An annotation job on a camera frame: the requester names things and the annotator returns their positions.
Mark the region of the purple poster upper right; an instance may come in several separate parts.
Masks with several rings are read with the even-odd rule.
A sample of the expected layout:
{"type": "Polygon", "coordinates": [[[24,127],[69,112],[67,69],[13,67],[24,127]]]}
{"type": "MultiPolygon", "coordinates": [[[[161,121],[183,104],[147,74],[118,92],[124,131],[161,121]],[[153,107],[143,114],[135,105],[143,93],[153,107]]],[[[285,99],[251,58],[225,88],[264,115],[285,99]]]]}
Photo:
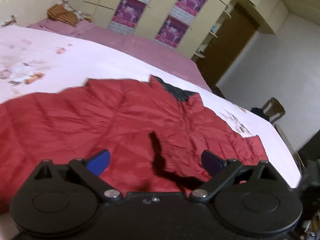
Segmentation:
{"type": "Polygon", "coordinates": [[[207,0],[177,0],[170,16],[191,25],[207,0]]]}

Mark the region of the wooden chair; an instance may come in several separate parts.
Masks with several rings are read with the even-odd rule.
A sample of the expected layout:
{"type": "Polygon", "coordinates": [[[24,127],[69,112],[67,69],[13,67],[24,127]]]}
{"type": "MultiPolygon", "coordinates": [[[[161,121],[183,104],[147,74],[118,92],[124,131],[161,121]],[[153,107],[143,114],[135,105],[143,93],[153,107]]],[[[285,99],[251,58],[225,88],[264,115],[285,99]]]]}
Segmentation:
{"type": "Polygon", "coordinates": [[[276,99],[271,98],[262,107],[263,117],[271,124],[275,124],[280,118],[285,115],[285,108],[276,99]]]}

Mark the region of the brown wooden door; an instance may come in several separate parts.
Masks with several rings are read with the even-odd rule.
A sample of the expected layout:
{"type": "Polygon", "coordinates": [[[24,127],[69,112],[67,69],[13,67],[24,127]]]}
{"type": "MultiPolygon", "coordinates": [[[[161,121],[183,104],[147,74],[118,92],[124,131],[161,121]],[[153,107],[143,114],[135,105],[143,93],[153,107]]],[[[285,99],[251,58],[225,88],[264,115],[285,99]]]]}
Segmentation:
{"type": "Polygon", "coordinates": [[[259,23],[240,4],[232,9],[231,19],[225,20],[196,61],[209,88],[217,85],[259,27],[259,23]]]}

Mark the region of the mauve quilted blanket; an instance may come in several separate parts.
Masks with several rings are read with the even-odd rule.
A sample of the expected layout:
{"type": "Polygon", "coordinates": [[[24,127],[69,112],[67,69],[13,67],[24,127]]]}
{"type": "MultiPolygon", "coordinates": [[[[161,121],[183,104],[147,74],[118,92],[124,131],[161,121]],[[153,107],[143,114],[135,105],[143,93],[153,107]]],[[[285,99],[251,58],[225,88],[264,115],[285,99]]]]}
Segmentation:
{"type": "Polygon", "coordinates": [[[86,20],[81,20],[73,27],[67,23],[45,19],[29,25],[29,28],[102,44],[211,91],[194,61],[155,41],[136,35],[116,33],[86,20]]]}

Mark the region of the purple poster lower left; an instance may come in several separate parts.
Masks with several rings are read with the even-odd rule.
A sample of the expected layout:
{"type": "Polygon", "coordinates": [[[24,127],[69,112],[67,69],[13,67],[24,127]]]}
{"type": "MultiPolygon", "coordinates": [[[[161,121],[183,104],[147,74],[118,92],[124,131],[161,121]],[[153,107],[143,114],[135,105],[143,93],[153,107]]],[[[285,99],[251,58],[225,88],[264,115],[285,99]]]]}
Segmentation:
{"type": "Polygon", "coordinates": [[[132,35],[146,4],[139,0],[121,0],[108,29],[123,35],[132,35]]]}

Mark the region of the purple poster lower right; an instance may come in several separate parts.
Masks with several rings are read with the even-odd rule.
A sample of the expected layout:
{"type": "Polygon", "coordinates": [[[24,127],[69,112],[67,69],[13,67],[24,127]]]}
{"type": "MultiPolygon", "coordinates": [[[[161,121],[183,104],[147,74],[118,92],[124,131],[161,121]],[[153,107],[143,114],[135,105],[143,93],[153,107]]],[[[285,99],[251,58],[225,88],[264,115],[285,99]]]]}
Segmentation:
{"type": "Polygon", "coordinates": [[[188,28],[189,25],[169,15],[155,40],[171,48],[176,48],[188,28]]]}

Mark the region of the orange patterned pillow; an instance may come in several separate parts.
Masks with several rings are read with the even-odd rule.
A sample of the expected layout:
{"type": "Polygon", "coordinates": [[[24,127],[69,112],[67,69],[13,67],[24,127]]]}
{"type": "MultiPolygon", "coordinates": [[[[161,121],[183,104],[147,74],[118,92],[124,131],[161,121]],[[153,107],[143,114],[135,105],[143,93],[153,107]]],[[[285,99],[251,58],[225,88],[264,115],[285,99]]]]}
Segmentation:
{"type": "Polygon", "coordinates": [[[47,10],[47,16],[49,19],[60,21],[73,27],[78,23],[77,15],[67,10],[62,4],[55,4],[50,7],[47,10]]]}

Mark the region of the pink floral bed sheet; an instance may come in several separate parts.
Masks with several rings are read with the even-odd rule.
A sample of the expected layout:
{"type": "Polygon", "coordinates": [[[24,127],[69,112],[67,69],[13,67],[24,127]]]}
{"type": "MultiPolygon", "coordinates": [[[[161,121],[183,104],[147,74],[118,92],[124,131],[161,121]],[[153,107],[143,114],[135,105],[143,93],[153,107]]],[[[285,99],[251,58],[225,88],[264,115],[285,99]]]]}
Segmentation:
{"type": "Polygon", "coordinates": [[[197,93],[244,138],[257,136],[267,159],[245,165],[209,202],[190,193],[121,192],[104,201],[68,163],[40,161],[9,203],[18,239],[291,239],[302,215],[300,175],[270,123],[211,92],[135,57],[94,42],[11,25],[1,29],[1,104],[59,93],[88,80],[156,77],[178,99],[197,93]]]}

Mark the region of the red puffer jacket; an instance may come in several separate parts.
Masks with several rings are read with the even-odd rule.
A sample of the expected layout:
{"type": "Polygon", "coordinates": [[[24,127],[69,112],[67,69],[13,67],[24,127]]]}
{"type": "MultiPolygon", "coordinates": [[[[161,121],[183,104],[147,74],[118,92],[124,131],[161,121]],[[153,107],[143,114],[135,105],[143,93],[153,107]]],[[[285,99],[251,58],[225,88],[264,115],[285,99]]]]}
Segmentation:
{"type": "Polygon", "coordinates": [[[101,178],[124,193],[190,193],[210,178],[205,150],[245,165],[267,159],[259,137],[233,131],[197,93],[178,99],[156,77],[90,79],[1,104],[1,213],[43,159],[65,164],[104,149],[111,162],[101,178]]]}

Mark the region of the cream wardrobe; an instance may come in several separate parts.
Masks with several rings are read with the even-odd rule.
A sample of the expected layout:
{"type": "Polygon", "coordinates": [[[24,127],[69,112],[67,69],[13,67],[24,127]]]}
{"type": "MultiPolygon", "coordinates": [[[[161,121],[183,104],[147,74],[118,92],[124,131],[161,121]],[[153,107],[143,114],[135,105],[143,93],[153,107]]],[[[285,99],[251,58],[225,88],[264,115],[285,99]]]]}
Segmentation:
{"type": "Polygon", "coordinates": [[[276,33],[288,10],[281,0],[71,0],[95,24],[137,35],[193,57],[205,38],[232,18],[237,4],[259,25],[276,33]]]}

